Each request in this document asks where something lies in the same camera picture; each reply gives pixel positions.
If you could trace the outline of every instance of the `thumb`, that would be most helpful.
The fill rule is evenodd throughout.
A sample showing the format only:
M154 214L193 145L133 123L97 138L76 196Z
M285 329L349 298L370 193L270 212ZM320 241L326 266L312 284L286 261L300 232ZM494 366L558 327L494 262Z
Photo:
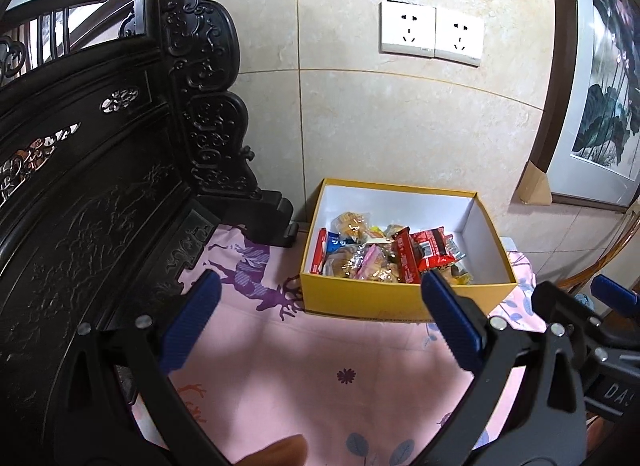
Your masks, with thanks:
M306 439L302 435L292 435L248 455L236 466L303 466L307 452Z

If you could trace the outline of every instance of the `blue gripper pad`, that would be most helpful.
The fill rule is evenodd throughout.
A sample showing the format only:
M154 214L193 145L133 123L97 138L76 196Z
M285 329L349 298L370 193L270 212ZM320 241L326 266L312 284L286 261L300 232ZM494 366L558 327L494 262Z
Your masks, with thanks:
M591 282L591 294L625 318L633 318L640 313L638 295L603 274Z
M422 276L422 301L444 337L460 368L476 374L482 369L482 337L457 302L439 272Z
M162 372L168 374L184 366L221 295L220 277L213 271L205 271L193 284L184 306L162 337L159 360Z

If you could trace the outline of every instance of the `pink tablecloth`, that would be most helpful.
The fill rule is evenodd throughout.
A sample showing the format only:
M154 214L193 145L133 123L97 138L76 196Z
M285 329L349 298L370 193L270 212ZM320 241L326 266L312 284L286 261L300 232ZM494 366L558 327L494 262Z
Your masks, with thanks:
M220 227L186 289L204 269L220 274L222 302L171 380L193 417L232 462L302 433L310 466L399 466L433 438L472 376L458 368L433 323L381 323L306 315L296 279L306 234L291 249L257 245ZM522 329L533 314L531 265L510 253L520 284L494 311ZM514 370L479 443L498 435L520 380ZM160 437L142 400L134 415Z

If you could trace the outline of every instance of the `electrical outlet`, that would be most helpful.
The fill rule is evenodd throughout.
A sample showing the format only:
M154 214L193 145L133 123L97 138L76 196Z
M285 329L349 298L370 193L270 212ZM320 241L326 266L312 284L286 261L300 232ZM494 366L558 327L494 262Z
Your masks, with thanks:
M484 20L461 12L436 9L435 57L480 66Z
M386 0L380 4L380 50L433 58L436 9Z

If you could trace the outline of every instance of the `red snack package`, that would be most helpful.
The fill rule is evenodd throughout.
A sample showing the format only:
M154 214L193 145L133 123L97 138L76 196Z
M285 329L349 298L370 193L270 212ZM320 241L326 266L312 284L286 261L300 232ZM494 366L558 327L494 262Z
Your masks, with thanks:
M402 281L404 283L420 283L420 273L415 262L414 248L411 237L409 236L409 228L406 227L395 234L396 245L398 246L398 255L400 256L400 269Z
M320 233L318 233L318 241L316 242L314 259L311 261L311 274L320 274L322 271L324 253L326 252L326 233L327 231L325 227L320 229Z
M413 233L411 237L423 253L423 257L418 262L418 271L424 272L456 261L456 258L447 251L444 227Z

